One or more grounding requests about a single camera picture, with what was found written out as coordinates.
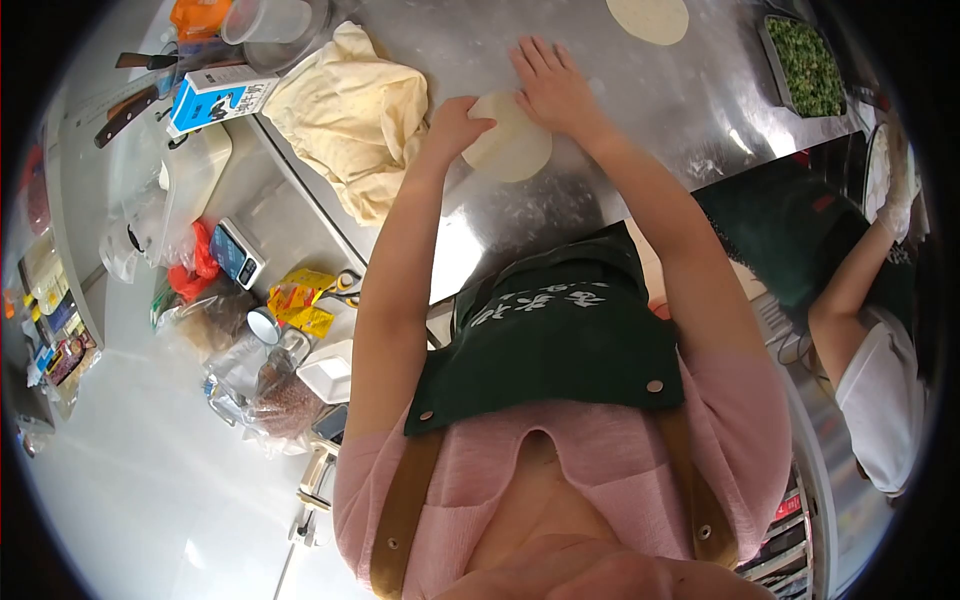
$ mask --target green apron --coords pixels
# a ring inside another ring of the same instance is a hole
[[[800,330],[806,313],[867,231],[859,209],[791,157],[693,192],[728,256],[750,269]],[[913,323],[915,267],[890,250],[867,295],[907,331]]]
[[[647,301],[623,223],[521,260],[457,295],[453,341],[427,353],[377,524],[370,567],[377,596],[401,597],[446,427],[558,398],[657,409],[649,413],[670,456],[694,556],[736,565],[733,530],[693,465],[674,326]]]
[[[453,341],[427,354],[404,434],[556,398],[682,405],[674,325],[647,302],[623,223],[467,288]]]

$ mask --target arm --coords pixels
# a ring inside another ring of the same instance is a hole
[[[907,181],[907,141],[902,127],[890,123],[890,190],[876,213],[876,221],[837,268],[820,298],[810,306],[810,338],[833,388],[867,338],[857,314],[874,284],[894,241],[910,228],[913,193]]]
[[[426,313],[444,177],[492,119],[469,119],[475,98],[437,108],[373,247],[353,334],[344,438],[389,431],[413,398],[426,359]]]
[[[894,234],[880,221],[874,222],[810,305],[810,338],[834,389],[867,337],[857,314],[893,245]]]
[[[750,304],[700,206],[663,165],[597,106],[561,45],[524,37],[511,60],[517,103],[537,123],[576,140],[603,168],[663,265],[684,353],[735,349],[766,356]]]

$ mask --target woman's left hand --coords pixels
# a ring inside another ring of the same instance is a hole
[[[420,148],[420,159],[434,160],[448,167],[453,159],[480,134],[493,129],[493,119],[471,119],[467,111],[476,103],[473,96],[449,98],[433,114],[430,131]]]

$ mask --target blue milk carton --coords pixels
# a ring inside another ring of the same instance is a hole
[[[260,111],[279,77],[260,75],[249,65],[191,71],[183,78],[167,132],[177,137],[210,123]]]

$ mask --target plastic glove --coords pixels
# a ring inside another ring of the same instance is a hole
[[[909,145],[899,125],[890,126],[890,190],[886,202],[876,212],[876,219],[898,242],[902,242],[910,230],[910,208],[915,191],[909,182],[912,169],[907,159]]]

